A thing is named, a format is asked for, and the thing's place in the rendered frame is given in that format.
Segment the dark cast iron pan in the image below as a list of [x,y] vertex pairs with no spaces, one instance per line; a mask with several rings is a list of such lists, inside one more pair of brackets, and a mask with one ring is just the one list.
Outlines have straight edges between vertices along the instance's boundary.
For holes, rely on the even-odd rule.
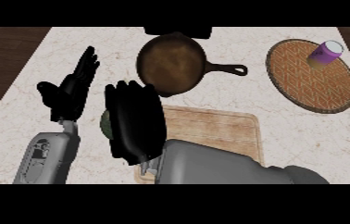
[[156,86],[163,97],[187,93],[213,71],[249,75],[244,65],[213,64],[200,43],[181,32],[159,36],[141,48],[139,78]]

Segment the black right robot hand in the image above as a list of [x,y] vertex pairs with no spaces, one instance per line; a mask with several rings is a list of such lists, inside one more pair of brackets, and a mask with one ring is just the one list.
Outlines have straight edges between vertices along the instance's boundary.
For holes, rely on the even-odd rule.
[[129,165],[138,165],[162,155],[167,140],[163,105],[153,84],[119,81],[105,86],[105,107],[110,112],[111,154]]

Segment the round woven brown placemat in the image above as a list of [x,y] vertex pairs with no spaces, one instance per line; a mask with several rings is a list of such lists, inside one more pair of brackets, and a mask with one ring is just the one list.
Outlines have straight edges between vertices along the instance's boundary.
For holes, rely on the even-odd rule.
[[303,39],[278,42],[268,51],[268,75],[284,97],[306,110],[337,114],[350,109],[350,67],[339,58],[326,68],[306,58],[318,44]]

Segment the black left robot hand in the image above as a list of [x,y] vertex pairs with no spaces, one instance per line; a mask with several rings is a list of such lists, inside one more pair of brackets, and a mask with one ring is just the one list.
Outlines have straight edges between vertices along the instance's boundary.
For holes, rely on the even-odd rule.
[[76,70],[66,76],[60,86],[48,81],[38,83],[38,90],[43,103],[51,108],[51,120],[77,121],[82,117],[88,93],[101,62],[95,54],[95,47],[89,46],[83,52]]

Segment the wooden cutting board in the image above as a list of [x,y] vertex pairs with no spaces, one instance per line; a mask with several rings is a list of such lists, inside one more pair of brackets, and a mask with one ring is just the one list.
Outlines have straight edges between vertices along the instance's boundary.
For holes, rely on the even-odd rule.
[[[165,106],[167,141],[181,140],[250,156],[265,163],[259,118],[247,113],[200,109],[185,106]],[[151,173],[139,174],[136,181],[156,183]]]

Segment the green squash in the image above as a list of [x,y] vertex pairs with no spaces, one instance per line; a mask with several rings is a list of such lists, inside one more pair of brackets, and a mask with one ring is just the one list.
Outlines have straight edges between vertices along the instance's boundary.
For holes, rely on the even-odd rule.
[[114,135],[113,135],[113,129],[111,129],[111,120],[110,120],[110,112],[108,110],[104,111],[103,113],[103,119],[101,119],[101,129],[103,129],[103,134],[110,140],[114,140]]

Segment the purple can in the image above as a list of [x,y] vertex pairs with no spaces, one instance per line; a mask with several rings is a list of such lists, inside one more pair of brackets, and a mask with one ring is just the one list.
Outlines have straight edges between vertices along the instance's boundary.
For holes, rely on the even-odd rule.
[[306,59],[309,66],[315,69],[324,68],[342,56],[343,51],[345,48],[337,41],[326,41]]

